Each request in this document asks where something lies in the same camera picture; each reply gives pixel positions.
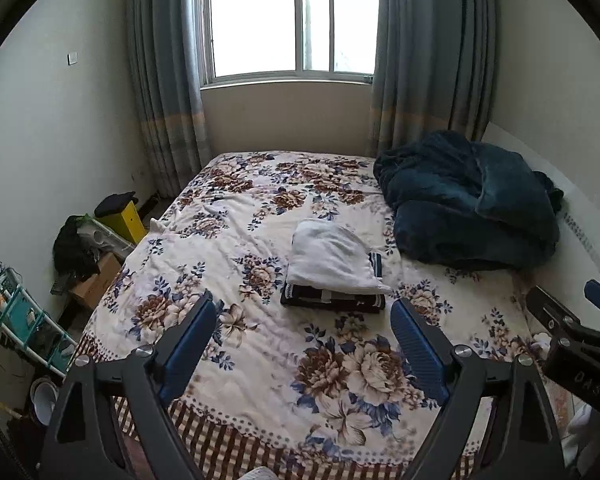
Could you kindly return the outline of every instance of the metal screw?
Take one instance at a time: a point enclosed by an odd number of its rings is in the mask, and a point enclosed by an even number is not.
[[[473,352],[467,345],[458,345],[454,348],[458,357],[469,357]]]
[[[140,357],[149,357],[152,353],[154,353],[154,347],[151,345],[142,345],[136,348],[134,353]]]
[[[523,366],[531,366],[534,363],[534,360],[527,354],[520,354],[518,356],[518,362]]]
[[[89,356],[88,355],[78,355],[77,358],[75,358],[74,364],[76,366],[86,366],[89,364]]]

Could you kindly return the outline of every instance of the dark teal blanket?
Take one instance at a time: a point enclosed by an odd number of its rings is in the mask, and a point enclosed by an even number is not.
[[[554,254],[562,191],[518,153],[435,132],[378,157],[400,252],[480,270],[535,267]]]

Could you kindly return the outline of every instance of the gray curtain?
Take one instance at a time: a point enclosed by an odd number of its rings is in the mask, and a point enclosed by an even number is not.
[[[129,59],[158,192],[175,197],[210,160],[193,0],[128,0]]]
[[[380,0],[370,156],[435,130],[482,137],[495,21],[495,0]]]

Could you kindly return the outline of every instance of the yellow box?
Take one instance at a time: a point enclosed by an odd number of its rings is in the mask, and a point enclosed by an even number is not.
[[[135,244],[138,244],[146,235],[146,230],[133,202],[129,202],[122,212],[100,217],[98,221],[111,227],[125,240]]]

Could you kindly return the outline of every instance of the bed sheet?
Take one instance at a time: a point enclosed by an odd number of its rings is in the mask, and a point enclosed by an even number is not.
[[[229,153],[181,193],[128,257],[77,353],[123,358],[155,342],[208,289],[216,331],[169,413],[207,478],[260,465],[280,478],[398,477],[439,408],[419,390],[389,323],[408,298],[454,344],[510,360],[529,332],[512,276],[401,258],[373,159],[296,152]],[[394,290],[381,314],[284,307],[293,232],[304,218],[349,228],[382,254]],[[136,436],[126,401],[116,409]],[[462,478],[488,417],[483,403],[458,465]]]

